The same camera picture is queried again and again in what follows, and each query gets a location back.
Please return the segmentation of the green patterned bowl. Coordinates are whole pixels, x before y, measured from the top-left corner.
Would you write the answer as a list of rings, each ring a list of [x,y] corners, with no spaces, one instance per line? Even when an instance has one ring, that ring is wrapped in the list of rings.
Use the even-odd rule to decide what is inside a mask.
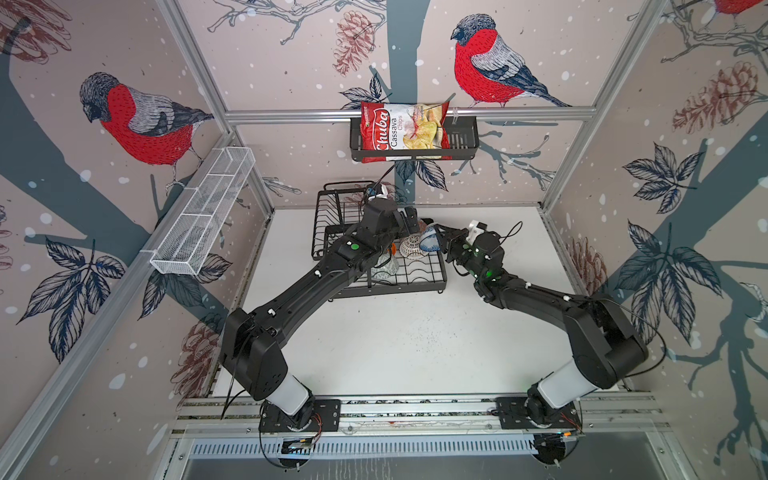
[[[371,269],[371,279],[376,282],[395,284],[400,265],[392,254],[382,255]]]

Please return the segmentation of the white lattice patterned bowl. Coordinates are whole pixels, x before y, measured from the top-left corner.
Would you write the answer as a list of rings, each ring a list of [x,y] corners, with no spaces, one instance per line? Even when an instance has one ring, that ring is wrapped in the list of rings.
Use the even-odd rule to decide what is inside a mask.
[[[422,258],[427,255],[427,252],[420,247],[420,235],[409,235],[405,239],[400,241],[398,246],[398,252],[400,255],[409,260]]]

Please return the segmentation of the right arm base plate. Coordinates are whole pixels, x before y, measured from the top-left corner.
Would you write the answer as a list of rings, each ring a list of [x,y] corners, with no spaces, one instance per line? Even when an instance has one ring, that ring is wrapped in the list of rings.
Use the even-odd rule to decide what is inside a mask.
[[[580,430],[582,421],[574,402],[553,408],[539,397],[503,396],[495,399],[490,413],[499,418],[501,428]]]

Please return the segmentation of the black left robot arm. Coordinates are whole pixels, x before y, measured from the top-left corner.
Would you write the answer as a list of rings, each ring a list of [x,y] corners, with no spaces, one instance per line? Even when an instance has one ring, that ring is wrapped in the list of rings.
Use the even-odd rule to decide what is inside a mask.
[[[295,429],[314,416],[314,395],[289,372],[282,352],[291,336],[323,304],[378,264],[391,245],[418,233],[414,207],[374,197],[360,221],[345,227],[320,261],[283,293],[246,312],[227,317],[219,363],[254,400],[266,400],[286,415]]]

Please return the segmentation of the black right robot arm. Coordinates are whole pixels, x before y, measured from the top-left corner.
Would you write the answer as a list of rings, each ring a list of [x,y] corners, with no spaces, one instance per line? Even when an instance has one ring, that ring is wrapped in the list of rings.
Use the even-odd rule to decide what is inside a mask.
[[[482,222],[464,229],[436,224],[434,230],[446,261],[472,277],[485,303],[525,313],[567,334],[572,359],[527,391],[525,409],[535,425],[551,425],[575,400],[615,386],[648,359],[641,335],[606,296],[570,295],[507,272],[505,238]]]

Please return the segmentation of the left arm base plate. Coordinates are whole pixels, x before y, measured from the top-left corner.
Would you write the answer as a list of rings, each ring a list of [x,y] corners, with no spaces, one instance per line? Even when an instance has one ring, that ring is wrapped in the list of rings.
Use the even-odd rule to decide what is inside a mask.
[[[338,399],[311,397],[295,414],[288,415],[277,405],[266,402],[259,422],[262,433],[337,432],[341,402]]]

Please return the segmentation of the black wire dish rack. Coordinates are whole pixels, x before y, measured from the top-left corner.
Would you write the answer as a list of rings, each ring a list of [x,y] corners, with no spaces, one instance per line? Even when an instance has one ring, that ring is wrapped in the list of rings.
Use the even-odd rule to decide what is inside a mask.
[[[394,188],[386,182],[380,186],[376,186],[372,180],[324,184],[316,196],[312,259],[320,260],[337,238],[360,221],[363,206],[368,198],[383,191],[390,197],[394,195]],[[447,286],[447,276],[445,263],[439,253],[427,253],[424,257],[413,260],[403,258],[398,251],[392,255],[400,265],[395,284],[373,281],[369,270],[341,290],[336,297],[343,299],[418,292],[443,293]]]

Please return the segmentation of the blue white floral bowl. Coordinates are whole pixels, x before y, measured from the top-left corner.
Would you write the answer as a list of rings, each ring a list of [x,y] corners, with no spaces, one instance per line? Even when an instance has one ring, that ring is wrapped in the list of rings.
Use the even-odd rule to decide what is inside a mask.
[[[441,246],[437,232],[432,228],[425,230],[419,238],[418,247],[422,252],[439,252]]]

